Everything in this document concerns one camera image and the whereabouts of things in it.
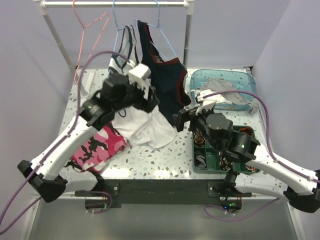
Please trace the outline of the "white tank top navy trim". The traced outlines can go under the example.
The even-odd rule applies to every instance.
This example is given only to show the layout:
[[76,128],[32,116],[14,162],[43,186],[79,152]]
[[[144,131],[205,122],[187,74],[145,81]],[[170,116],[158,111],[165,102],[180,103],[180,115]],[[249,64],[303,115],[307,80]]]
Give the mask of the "white tank top navy trim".
[[[129,59],[130,62],[113,54],[108,66],[109,77],[112,75],[127,76],[129,71],[139,64],[136,45],[134,27],[126,25],[122,31],[118,52]],[[177,132],[160,113],[158,106],[150,113],[132,106],[127,107],[117,112],[111,123],[133,147],[149,145],[154,149],[160,149],[172,142],[177,136]]]

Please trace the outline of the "pink camouflage garment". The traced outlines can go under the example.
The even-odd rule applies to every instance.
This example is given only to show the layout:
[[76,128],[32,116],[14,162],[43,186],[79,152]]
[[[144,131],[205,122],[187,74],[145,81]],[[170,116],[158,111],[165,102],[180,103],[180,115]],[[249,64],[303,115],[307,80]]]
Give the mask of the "pink camouflage garment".
[[109,122],[83,143],[70,160],[79,166],[81,171],[99,173],[105,168],[108,160],[123,151],[126,145],[124,137]]

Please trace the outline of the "light blue wire hanger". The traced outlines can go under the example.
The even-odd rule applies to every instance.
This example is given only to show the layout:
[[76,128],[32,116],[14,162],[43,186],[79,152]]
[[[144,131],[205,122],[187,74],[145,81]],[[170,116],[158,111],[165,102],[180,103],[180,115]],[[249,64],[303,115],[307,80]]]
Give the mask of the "light blue wire hanger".
[[116,0],[113,0],[112,1],[112,14],[113,14],[113,18],[114,18],[115,27],[116,27],[116,36],[115,36],[113,51],[116,50],[119,32],[125,29],[124,26],[120,27],[119,24],[118,24],[118,20],[117,20],[117,16],[116,16],[116,10],[115,10],[115,8],[116,8],[115,3],[116,3]]

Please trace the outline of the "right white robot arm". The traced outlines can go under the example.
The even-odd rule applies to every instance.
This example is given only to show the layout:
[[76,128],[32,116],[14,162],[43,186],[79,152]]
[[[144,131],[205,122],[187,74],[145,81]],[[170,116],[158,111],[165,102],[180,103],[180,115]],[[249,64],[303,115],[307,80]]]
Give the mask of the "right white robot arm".
[[222,113],[182,109],[173,116],[177,131],[189,123],[190,132],[199,132],[205,142],[229,162],[245,164],[266,173],[268,178],[229,170],[218,186],[222,194],[261,194],[286,200],[293,208],[314,213],[320,208],[320,172],[292,163],[269,151],[253,136],[234,129]]

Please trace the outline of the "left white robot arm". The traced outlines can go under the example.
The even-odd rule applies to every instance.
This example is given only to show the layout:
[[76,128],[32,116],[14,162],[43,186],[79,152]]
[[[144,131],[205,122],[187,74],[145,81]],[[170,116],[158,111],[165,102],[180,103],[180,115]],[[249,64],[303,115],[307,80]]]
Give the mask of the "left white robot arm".
[[150,113],[159,100],[150,75],[112,75],[101,89],[86,100],[66,129],[40,155],[31,161],[22,160],[17,168],[42,199],[51,203],[67,192],[87,191],[99,196],[104,190],[102,178],[91,172],[63,171],[72,155],[106,124],[127,107]]

